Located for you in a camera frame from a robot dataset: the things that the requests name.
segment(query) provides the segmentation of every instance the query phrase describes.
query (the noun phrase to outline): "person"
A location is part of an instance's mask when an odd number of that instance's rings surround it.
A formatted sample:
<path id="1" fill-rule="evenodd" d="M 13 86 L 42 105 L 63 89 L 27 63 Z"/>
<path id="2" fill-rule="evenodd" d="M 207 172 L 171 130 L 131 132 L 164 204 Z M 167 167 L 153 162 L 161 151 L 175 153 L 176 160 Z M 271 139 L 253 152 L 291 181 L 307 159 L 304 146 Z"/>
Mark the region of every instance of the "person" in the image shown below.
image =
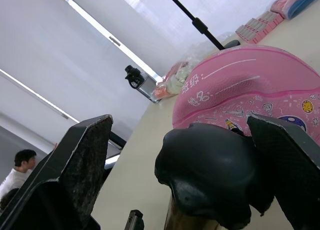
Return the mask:
<path id="1" fill-rule="evenodd" d="M 25 149 L 14 158 L 14 168 L 0 185 L 0 200 L 12 189 L 21 188 L 36 165 L 36 152 Z"/>
<path id="2" fill-rule="evenodd" d="M 12 198 L 15 196 L 15 194 L 19 191 L 19 188 L 14 188 L 10 190 L 7 194 L 5 194 L 1 200 L 0 200 L 0 212 L 4 211 L 6 206 L 9 204 L 9 202 L 12 200 Z"/>

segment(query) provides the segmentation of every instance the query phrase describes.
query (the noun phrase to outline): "white ceiling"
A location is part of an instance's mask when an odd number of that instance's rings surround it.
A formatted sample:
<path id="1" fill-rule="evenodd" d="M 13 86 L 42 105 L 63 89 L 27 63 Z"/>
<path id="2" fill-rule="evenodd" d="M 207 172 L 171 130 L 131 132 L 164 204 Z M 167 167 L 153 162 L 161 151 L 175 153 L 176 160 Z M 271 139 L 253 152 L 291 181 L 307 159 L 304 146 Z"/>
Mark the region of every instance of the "white ceiling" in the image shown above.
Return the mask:
<path id="1" fill-rule="evenodd" d="M 136 65 L 64 0 L 0 0 L 0 69 L 75 119 L 112 114 L 128 139 L 149 101 L 126 82 Z M 59 142 L 75 122 L 0 77 L 0 113 Z"/>
<path id="2" fill-rule="evenodd" d="M 166 39 L 124 0 L 74 1 L 158 75 L 164 76 L 181 59 L 182 50 L 175 48 L 171 39 Z"/>
<path id="3" fill-rule="evenodd" d="M 1 126 L 0 126 L 0 142 L 1 142 L 1 146 L 0 146 L 1 153 L 4 153 L 8 150 L 10 152 L 10 154 L 14 156 L 18 151 L 21 151 L 23 149 L 31 149 L 31 150 L 36 151 L 36 153 L 39 157 L 39 160 L 42 160 L 47 155 L 44 152 L 42 152 L 40 149 L 31 145 L 29 142 L 24 141 L 20 137 L 7 131 L 6 129 L 4 129 Z M 14 157 L 11 158 L 9 163 L 11 164 L 11 167 L 12 167 L 13 163 L 14 163 Z"/>

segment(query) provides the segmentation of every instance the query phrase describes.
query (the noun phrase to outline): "plastic bag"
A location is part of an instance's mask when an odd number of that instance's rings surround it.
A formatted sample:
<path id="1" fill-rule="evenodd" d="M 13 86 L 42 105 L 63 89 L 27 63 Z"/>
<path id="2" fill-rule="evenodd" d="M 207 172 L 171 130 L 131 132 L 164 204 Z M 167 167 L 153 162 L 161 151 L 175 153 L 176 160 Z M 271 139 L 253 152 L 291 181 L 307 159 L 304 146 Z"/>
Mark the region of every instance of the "plastic bag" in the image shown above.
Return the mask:
<path id="1" fill-rule="evenodd" d="M 225 39 L 226 37 L 227 35 L 224 34 L 219 39 Z M 176 63 L 167 75 L 163 77 L 163 81 L 157 84 L 153 94 L 158 99 L 179 94 L 191 71 L 216 50 L 216 47 L 210 41 L 190 46 L 182 58 L 183 60 Z"/>
<path id="2" fill-rule="evenodd" d="M 314 0 L 276 0 L 271 6 L 271 11 L 281 14 L 287 20 L 291 20 L 302 12 Z"/>

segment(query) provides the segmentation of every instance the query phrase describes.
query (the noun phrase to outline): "white table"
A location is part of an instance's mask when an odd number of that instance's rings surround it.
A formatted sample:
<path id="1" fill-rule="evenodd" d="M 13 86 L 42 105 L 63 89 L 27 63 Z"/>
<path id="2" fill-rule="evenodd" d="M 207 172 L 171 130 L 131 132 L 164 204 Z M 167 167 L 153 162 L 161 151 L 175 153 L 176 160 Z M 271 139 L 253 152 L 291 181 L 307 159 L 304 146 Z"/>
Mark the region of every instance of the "white table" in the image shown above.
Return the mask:
<path id="1" fill-rule="evenodd" d="M 292 21 L 281 23 L 260 44 L 287 50 L 320 73 L 319 12 L 318 1 Z M 123 230 L 132 209 L 144 214 L 145 230 L 164 228 L 171 192 L 158 183 L 154 166 L 163 137 L 173 128 L 176 98 L 150 104 L 102 187 L 92 215 L 103 230 Z M 251 223 L 245 229 L 293 228 L 275 201 L 264 217 L 252 209 Z"/>

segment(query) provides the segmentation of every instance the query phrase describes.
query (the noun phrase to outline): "pink bag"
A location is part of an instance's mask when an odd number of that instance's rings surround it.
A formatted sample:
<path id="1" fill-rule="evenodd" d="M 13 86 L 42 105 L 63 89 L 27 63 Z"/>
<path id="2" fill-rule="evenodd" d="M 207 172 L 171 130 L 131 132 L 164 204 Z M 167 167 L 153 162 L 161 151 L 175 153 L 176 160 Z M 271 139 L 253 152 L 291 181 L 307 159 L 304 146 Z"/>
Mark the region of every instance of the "pink bag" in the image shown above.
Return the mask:
<path id="1" fill-rule="evenodd" d="M 220 51 L 189 75 L 173 110 L 173 127 L 202 122 L 250 135 L 250 112 L 297 124 L 319 144 L 320 76 L 278 48 Z"/>

